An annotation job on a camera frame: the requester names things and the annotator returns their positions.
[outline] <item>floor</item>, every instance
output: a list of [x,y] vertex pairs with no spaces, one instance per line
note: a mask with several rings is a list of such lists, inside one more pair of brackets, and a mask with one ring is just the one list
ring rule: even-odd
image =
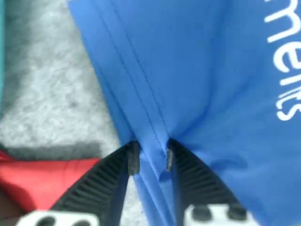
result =
[[[0,142],[23,160],[105,157],[119,147],[65,0],[7,0]],[[146,226],[130,180],[122,226]]]

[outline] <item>red fabric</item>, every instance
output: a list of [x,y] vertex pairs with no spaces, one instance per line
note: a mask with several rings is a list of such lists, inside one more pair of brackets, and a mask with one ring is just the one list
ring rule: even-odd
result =
[[0,188],[26,212],[48,210],[98,161],[16,161],[0,150]]

